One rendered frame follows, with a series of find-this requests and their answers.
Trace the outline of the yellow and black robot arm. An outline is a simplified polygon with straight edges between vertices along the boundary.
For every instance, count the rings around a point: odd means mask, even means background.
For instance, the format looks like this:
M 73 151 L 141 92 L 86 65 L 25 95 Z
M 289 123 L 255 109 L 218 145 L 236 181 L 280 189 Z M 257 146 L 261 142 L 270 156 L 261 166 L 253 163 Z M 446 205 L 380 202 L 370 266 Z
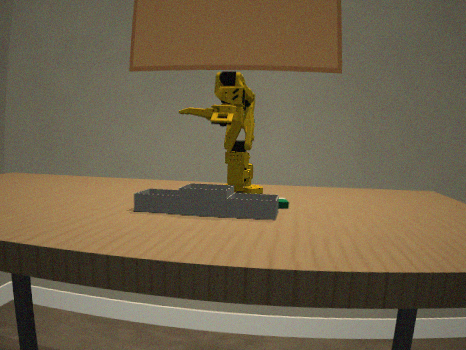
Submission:
M 214 93 L 222 104 L 245 107 L 242 127 L 246 134 L 245 141 L 236 141 L 230 154 L 225 152 L 225 164 L 228 164 L 227 184 L 222 185 L 234 185 L 234 193 L 244 191 L 250 194 L 263 194 L 262 186 L 251 185 L 252 164 L 249 164 L 250 154 L 246 151 L 251 150 L 254 140 L 255 94 L 245 84 L 242 74 L 235 71 L 222 71 L 216 74 Z

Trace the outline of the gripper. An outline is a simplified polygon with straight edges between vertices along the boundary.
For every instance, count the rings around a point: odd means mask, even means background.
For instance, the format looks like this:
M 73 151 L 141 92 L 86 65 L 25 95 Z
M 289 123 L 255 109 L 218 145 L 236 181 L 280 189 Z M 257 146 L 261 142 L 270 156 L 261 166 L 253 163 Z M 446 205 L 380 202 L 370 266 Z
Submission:
M 179 111 L 180 114 L 191 114 L 204 117 L 210 120 L 211 124 L 220 124 L 220 126 L 231 125 L 231 135 L 229 139 L 227 154 L 230 154 L 236 139 L 243 126 L 243 107 L 232 106 L 228 103 L 221 105 L 212 105 L 212 108 L 187 108 Z M 220 114 L 221 113 L 221 114 Z M 228 116 L 228 117 L 227 117 Z M 227 118 L 227 119 L 224 119 Z

